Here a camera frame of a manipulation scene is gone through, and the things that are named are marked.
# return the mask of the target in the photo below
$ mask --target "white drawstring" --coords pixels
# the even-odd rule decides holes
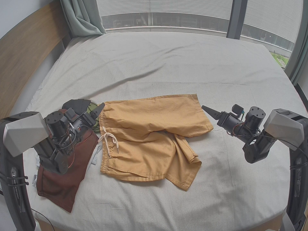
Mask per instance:
[[[108,138],[108,137],[112,137],[112,142],[113,142],[114,144],[116,144],[116,147],[117,147],[117,149],[118,149],[118,153],[119,153],[119,144],[118,144],[118,141],[117,141],[116,137],[115,137],[112,133],[107,133],[105,127],[103,127],[103,130],[104,130],[105,134],[102,135],[102,136],[98,139],[98,143],[101,142],[103,139],[105,140],[106,147],[107,147],[107,151],[108,151],[108,155],[109,155],[109,157],[111,158],[110,152],[109,152],[109,147],[108,147],[107,138]]]

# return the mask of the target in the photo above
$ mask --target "wooden bed frame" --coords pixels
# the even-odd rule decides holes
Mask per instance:
[[[22,89],[53,48],[61,40],[66,47],[71,40],[69,31],[60,1],[55,0],[0,39],[0,119],[9,116]],[[250,231],[278,230],[281,220],[279,215]],[[39,222],[42,230],[52,230],[48,223]]]

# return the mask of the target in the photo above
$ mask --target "green vegetation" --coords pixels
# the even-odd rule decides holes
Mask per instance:
[[[282,55],[280,55],[280,54],[273,53],[273,52],[271,52],[271,54],[272,54],[272,56],[274,57],[274,59],[276,60],[276,62],[277,62],[281,67],[282,67],[282,65],[281,65],[281,63],[278,61],[278,59],[282,60],[282,61],[285,63],[285,65],[287,65],[287,63],[288,63],[288,61],[289,61],[288,58],[286,58],[286,57],[284,57],[284,56],[282,56]]]

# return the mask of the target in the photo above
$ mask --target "curtain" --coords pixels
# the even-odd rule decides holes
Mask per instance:
[[[72,36],[105,34],[96,0],[60,0]]]
[[[303,0],[302,21],[285,73],[294,86],[308,63],[308,0]]]

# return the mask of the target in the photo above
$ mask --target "white bed sheet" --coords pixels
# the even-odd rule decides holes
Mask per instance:
[[[264,46],[175,32],[72,40],[28,109],[45,117],[72,98],[101,103],[186,93],[197,93],[201,105],[219,111],[237,103],[246,111],[259,106],[267,116],[275,108],[307,115]],[[243,143],[209,119],[213,131],[187,139],[202,161],[187,192],[168,180],[114,179],[100,173],[98,160],[81,182],[71,214],[28,186],[31,206],[64,230],[246,230],[280,214],[288,198],[288,148],[276,142],[266,159],[249,164]],[[24,153],[24,164],[32,177],[34,149]]]

